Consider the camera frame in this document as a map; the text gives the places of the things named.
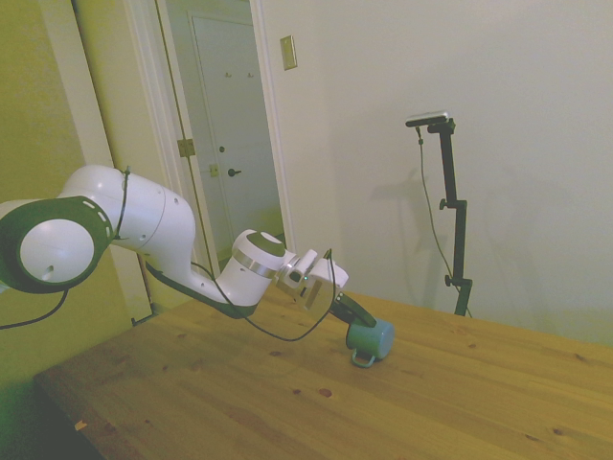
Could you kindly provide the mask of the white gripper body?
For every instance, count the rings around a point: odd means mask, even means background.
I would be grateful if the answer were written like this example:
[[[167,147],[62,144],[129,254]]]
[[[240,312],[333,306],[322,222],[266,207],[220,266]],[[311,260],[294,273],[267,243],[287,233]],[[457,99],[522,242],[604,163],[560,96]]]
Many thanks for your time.
[[[275,280],[304,311],[324,312],[343,287],[343,268],[332,258],[292,258]]]

